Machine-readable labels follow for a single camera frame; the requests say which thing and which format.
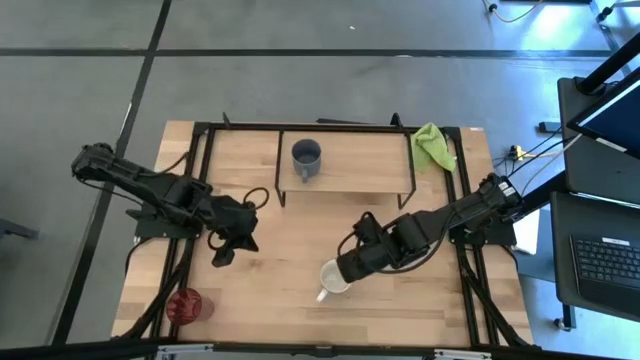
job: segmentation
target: white mug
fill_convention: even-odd
[[[322,265],[320,270],[320,283],[322,284],[322,291],[316,298],[317,302],[324,300],[329,293],[340,294],[351,286],[351,284],[344,281],[338,263],[335,259],[329,260],[326,264]]]

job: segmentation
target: wooden table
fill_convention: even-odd
[[[193,122],[186,121],[167,123],[156,170],[166,168],[188,150],[193,126]],[[491,157],[482,129],[464,128],[461,133],[475,190],[492,171]],[[286,207],[282,208],[274,190],[278,135],[278,131],[215,132],[208,172],[214,193],[242,199],[251,188],[264,186],[271,191],[271,200],[258,211],[254,237],[259,252],[238,251],[230,266],[213,268],[212,251],[202,238],[197,240],[189,287],[211,297],[216,310],[207,322],[181,327],[179,339],[362,346],[470,345],[455,249],[448,242],[415,271],[394,276],[372,275],[355,282],[343,295],[329,295],[320,304],[315,300],[320,290],[320,267],[335,258],[338,242],[351,231],[361,214],[369,210],[384,223],[401,213],[446,205],[443,170],[432,165],[425,171],[416,171],[416,193],[402,211],[398,210],[396,195],[368,192],[300,192],[287,197]],[[346,141],[334,145],[342,146],[345,154],[354,150],[389,154],[398,148],[402,135],[357,134],[357,139],[357,149]],[[198,148],[194,174],[200,172],[203,143],[204,138]],[[375,168],[385,161],[373,160],[370,166]],[[396,186],[390,191],[393,193],[402,190],[408,179],[405,174],[393,173],[402,167],[396,166],[398,169],[389,174],[381,174],[384,180],[378,183]],[[174,171],[181,174],[184,165]],[[454,180],[460,197],[457,171]],[[371,180],[367,186],[374,186],[376,181],[380,180]],[[157,293],[166,250],[167,241],[158,239],[133,254],[113,335],[128,330]],[[513,259],[503,249],[492,246],[484,248],[484,258],[494,302],[520,336],[532,341]],[[482,306],[477,299],[475,308],[480,338],[487,342]],[[163,334],[168,333],[168,327],[165,317]]]

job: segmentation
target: black desk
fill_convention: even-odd
[[[596,96],[586,96],[575,88],[574,79],[558,80],[558,100],[562,136],[577,135],[566,128],[567,122],[591,106]],[[564,153],[565,170],[526,194],[522,215],[549,202],[551,192],[583,193],[622,202],[640,204],[640,160],[623,154],[593,139],[582,137]]]
[[[578,294],[569,245],[569,236],[576,233],[617,239],[639,239],[640,210],[607,201],[554,192],[551,194],[551,227],[558,300],[563,304],[640,321],[640,317],[589,302]]]

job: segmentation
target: red transparent cup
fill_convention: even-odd
[[[167,317],[173,324],[184,326],[206,321],[213,315],[213,301],[191,288],[178,289],[167,301]]]

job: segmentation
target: green towel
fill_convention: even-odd
[[[411,146],[416,169],[424,171],[433,159],[444,169],[455,170],[455,158],[449,154],[447,141],[433,123],[428,123],[411,135]]]

